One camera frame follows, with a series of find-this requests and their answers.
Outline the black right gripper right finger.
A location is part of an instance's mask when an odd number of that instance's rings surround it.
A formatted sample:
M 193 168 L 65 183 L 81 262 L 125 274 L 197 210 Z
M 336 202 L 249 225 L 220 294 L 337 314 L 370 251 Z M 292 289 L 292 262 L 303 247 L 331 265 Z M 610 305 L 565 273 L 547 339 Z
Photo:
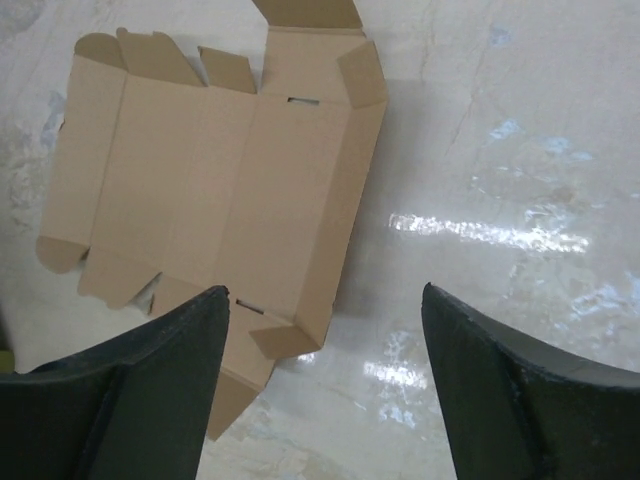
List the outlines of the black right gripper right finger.
M 432 283 L 421 317 L 457 478 L 638 478 L 638 373 L 554 347 Z

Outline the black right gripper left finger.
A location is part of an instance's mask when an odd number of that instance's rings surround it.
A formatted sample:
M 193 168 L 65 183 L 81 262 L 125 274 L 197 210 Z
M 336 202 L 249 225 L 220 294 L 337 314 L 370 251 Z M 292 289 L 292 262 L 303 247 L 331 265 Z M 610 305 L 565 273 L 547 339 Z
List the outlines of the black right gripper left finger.
M 214 286 L 27 373 L 1 376 L 4 479 L 193 479 L 230 317 Z

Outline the brown cardboard paper box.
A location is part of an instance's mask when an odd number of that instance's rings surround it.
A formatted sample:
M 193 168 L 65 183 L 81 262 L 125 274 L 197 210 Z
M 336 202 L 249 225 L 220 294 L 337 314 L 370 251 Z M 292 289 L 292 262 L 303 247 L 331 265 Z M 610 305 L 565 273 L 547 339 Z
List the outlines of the brown cardboard paper box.
M 219 438 L 277 360 L 324 344 L 389 101 L 351 1 L 260 1 L 263 70 L 167 34 L 75 44 L 36 254 L 109 308 L 163 315 L 213 285 L 230 325 L 207 428 Z

